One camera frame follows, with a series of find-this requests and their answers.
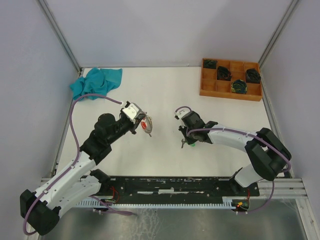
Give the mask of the green key tag with key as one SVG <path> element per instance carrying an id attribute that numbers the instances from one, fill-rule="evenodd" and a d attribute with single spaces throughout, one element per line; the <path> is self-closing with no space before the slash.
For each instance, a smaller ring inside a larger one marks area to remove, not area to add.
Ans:
<path id="1" fill-rule="evenodd" d="M 190 146 L 190 147 L 194 147 L 196 144 L 195 143 L 188 143 L 185 139 L 181 140 L 181 148 L 183 149 L 184 146 Z"/>

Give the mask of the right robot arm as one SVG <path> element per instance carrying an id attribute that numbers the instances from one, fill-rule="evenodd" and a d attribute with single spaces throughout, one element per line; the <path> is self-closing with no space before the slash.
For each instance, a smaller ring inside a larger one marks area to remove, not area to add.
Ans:
<path id="1" fill-rule="evenodd" d="M 174 117 L 181 121 L 178 130 L 183 135 L 183 145 L 196 142 L 224 145 L 247 154 L 249 165 L 240 168 L 229 179 L 229 189 L 236 196 L 246 192 L 251 184 L 261 180 L 272 182 L 291 168 L 291 153 L 268 128 L 252 132 L 215 121 L 204 122 L 198 113 L 187 107 L 177 109 Z"/>

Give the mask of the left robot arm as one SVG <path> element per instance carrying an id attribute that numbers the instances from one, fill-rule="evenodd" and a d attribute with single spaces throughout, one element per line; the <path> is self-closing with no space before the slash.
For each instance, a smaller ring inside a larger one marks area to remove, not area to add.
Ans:
<path id="1" fill-rule="evenodd" d="M 111 189 L 108 175 L 94 168 L 112 151 L 112 143 L 128 132 L 135 134 L 141 123 L 152 126 L 145 112 L 135 112 L 132 107 L 122 109 L 119 119 L 110 113 L 99 116 L 89 137 L 77 147 L 75 159 L 44 185 L 20 195 L 24 234 L 44 236 L 85 198 L 106 195 Z"/>

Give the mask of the small red key tag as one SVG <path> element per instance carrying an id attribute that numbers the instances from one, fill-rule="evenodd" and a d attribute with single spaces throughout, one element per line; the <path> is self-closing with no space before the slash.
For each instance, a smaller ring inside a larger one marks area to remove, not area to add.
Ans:
<path id="1" fill-rule="evenodd" d="M 140 124 L 143 130 L 147 128 L 147 124 L 144 121 L 142 121 Z"/>

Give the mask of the teal cloth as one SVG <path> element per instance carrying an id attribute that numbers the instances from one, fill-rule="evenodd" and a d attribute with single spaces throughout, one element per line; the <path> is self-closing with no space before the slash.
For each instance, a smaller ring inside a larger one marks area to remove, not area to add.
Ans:
<path id="1" fill-rule="evenodd" d="M 69 87 L 72 99 L 87 94 L 106 96 L 111 90 L 117 89 L 122 83 L 123 69 L 92 68 L 86 76 L 79 77 Z"/>

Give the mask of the wooden compartment tray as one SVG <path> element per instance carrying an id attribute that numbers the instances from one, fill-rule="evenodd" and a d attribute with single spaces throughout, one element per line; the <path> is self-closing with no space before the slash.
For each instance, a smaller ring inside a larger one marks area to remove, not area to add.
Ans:
<path id="1" fill-rule="evenodd" d="M 217 68 L 203 68 L 204 59 L 217 60 Z M 219 66 L 226 67 L 231 72 L 232 78 L 230 81 L 217 80 L 217 69 Z M 252 68 L 256 69 L 261 75 L 260 66 L 257 62 L 203 58 L 201 63 L 199 94 L 206 97 L 218 97 L 259 102 L 263 98 L 261 81 L 259 84 L 246 82 L 246 70 Z M 232 82 L 238 79 L 246 82 L 246 94 L 238 94 L 231 91 Z"/>

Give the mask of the dark rolled sock blue-yellow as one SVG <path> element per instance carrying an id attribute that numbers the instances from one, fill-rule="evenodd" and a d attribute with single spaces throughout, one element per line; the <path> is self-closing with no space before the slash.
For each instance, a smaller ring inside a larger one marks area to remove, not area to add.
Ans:
<path id="1" fill-rule="evenodd" d="M 248 86 L 242 79 L 237 79 L 231 83 L 231 92 L 236 94 L 246 94 Z"/>

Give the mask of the dark rolled sock top-left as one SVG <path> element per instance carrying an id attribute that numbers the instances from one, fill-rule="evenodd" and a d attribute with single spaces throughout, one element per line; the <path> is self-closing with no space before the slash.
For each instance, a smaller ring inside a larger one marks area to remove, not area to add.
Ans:
<path id="1" fill-rule="evenodd" d="M 203 60 L 203 68 L 204 69 L 217 69 L 217 63 L 218 61 L 215 59 L 204 59 Z"/>

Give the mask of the dark rolled sock right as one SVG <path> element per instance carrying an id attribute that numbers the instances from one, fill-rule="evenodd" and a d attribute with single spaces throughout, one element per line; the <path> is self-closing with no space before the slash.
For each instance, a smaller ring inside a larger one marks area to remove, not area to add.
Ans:
<path id="1" fill-rule="evenodd" d="M 247 83 L 259 84 L 261 82 L 261 75 L 255 68 L 249 68 L 245 72 L 245 79 Z"/>

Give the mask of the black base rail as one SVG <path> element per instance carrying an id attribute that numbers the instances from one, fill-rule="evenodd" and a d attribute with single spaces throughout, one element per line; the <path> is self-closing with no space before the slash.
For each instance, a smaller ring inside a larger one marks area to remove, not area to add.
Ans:
<path id="1" fill-rule="evenodd" d="M 115 197 L 117 204 L 220 204 L 224 197 L 258 197 L 257 183 L 239 186 L 228 177 L 214 176 L 109 176 L 96 169 L 99 197 Z"/>

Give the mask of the left aluminium corner post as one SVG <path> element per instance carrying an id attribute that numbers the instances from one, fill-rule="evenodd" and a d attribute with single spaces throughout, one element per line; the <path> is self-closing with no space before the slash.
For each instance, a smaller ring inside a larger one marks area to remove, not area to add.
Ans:
<path id="1" fill-rule="evenodd" d="M 36 0 L 36 3 L 38 4 L 45 18 L 47 19 L 50 27 L 52 28 L 54 34 L 56 35 L 58 41 L 60 42 L 64 52 L 66 53 L 69 60 L 71 61 L 73 67 L 76 69 L 77 73 L 80 75 L 82 73 L 83 68 L 81 67 L 75 55 L 73 54 L 72 49 L 68 44 L 68 41 L 65 35 L 63 34 L 52 10 L 50 9 L 48 2 L 46 0 Z"/>

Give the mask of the aluminium corner post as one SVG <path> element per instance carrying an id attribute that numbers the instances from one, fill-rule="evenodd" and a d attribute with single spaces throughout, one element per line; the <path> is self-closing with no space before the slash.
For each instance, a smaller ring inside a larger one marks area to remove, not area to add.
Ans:
<path id="1" fill-rule="evenodd" d="M 80 75 L 82 73 L 83 68 L 81 67 L 75 55 L 73 54 L 72 49 L 68 44 L 68 41 L 65 35 L 63 34 L 52 10 L 50 9 L 48 2 L 46 0 L 36 0 L 36 3 L 38 4 L 45 18 L 47 19 L 50 27 L 52 28 L 54 34 L 56 35 L 58 41 L 60 42 L 64 52 L 66 53 L 69 60 L 71 61 L 73 67 L 76 69 L 77 73 Z"/>
<path id="2" fill-rule="evenodd" d="M 258 63 L 259 66 L 262 68 L 265 64 L 268 56 L 272 52 L 274 46 L 276 45 L 278 39 L 280 38 L 281 34 L 283 33 L 284 29 L 286 28 L 288 22 L 290 21 L 291 17 L 294 15 L 297 7 L 300 4 L 300 0 L 291 0 L 289 6 L 287 7 L 286 11 L 284 12 L 280 22 L 278 23 L 277 27 L 275 28 L 268 44 L 266 45 Z"/>

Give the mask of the right aluminium corner post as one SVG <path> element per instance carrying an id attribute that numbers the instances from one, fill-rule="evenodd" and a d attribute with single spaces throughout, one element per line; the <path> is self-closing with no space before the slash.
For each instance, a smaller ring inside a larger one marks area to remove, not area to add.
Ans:
<path id="1" fill-rule="evenodd" d="M 294 15 L 297 7 L 300 4 L 300 0 L 291 0 L 289 6 L 287 7 L 286 11 L 284 12 L 280 22 L 278 23 L 277 27 L 275 28 L 268 44 L 266 45 L 258 63 L 259 66 L 262 68 L 265 64 L 268 56 L 272 52 L 274 46 L 276 45 L 278 39 L 280 38 L 281 34 L 283 33 L 284 29 L 286 28 L 288 22 L 290 21 L 291 17 Z"/>

